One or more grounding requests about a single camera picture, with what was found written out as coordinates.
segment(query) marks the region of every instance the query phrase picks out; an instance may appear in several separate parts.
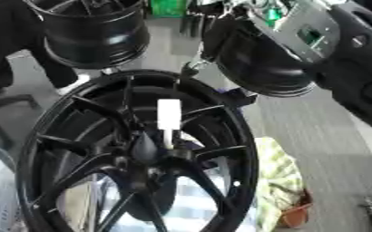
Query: floor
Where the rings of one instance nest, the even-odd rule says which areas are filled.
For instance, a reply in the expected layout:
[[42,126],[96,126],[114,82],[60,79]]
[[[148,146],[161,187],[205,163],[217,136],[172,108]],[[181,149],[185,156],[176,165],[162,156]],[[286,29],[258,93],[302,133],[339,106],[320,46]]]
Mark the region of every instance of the floor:
[[[179,71],[199,42],[179,35],[176,19],[154,19],[148,25],[152,34],[148,51],[124,69]],[[29,53],[14,54],[11,63],[15,85],[7,94],[31,93],[45,109],[58,99]],[[218,89],[233,86],[214,66],[198,78]],[[299,231],[370,231],[364,209],[358,204],[362,196],[372,195],[372,129],[320,89],[294,99],[260,97],[256,105],[243,111],[256,137],[275,138],[299,162],[315,201],[309,222]],[[23,104],[0,111],[0,122],[16,141],[12,150],[15,158],[39,116],[40,112]]]

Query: mechanical part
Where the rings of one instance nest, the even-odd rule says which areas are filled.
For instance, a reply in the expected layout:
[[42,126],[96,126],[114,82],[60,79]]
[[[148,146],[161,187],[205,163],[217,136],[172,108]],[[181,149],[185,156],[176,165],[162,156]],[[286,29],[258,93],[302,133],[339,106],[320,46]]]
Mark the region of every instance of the mechanical part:
[[340,25],[340,42],[326,61],[306,72],[315,73],[338,103],[372,126],[372,12],[352,1],[328,12]]
[[143,53],[150,36],[142,0],[27,1],[43,18],[45,45],[59,63],[103,69]]
[[261,35],[250,22],[241,22],[217,58],[223,74],[242,88],[272,97],[296,97],[315,84],[293,59]]
[[[108,231],[126,211],[167,231],[162,218],[173,204],[179,176],[196,181],[218,207],[203,231],[235,231],[250,207],[258,177],[249,126],[221,93],[187,77],[174,92],[177,80],[172,72],[118,72],[91,80],[56,103],[28,136],[16,172],[27,226],[72,231],[56,199],[78,181],[103,174],[117,185],[121,198],[95,231]],[[179,142],[174,150],[164,148],[156,104],[168,96],[181,100],[181,130],[203,149],[179,147]],[[204,172],[205,164],[217,158],[226,160],[230,181],[239,182],[226,196]]]
[[317,63],[328,58],[338,44],[338,24],[323,5],[313,1],[294,1],[292,5],[282,15],[278,7],[264,11],[250,1],[245,4],[255,26],[303,63]]

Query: striped cloth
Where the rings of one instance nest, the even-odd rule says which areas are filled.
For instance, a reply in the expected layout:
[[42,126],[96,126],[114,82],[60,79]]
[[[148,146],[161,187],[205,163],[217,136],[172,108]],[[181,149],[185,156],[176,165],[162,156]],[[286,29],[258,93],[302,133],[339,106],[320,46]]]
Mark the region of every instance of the striped cloth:
[[[214,184],[225,192],[225,184],[220,173],[216,169],[207,172]],[[98,184],[110,181],[105,197],[105,204],[101,214],[101,220],[108,214],[114,202],[119,199],[116,185],[110,179],[102,179]],[[163,217],[165,224],[171,232],[196,232],[201,231],[213,218],[217,212],[217,207],[213,199],[193,180],[181,177],[178,179],[176,198],[171,210]],[[238,232],[255,231],[255,208],[251,207],[244,221],[241,223]],[[131,232],[152,232],[156,231],[153,223],[146,223],[131,217],[125,213],[122,218],[112,228],[111,232],[131,231]]]

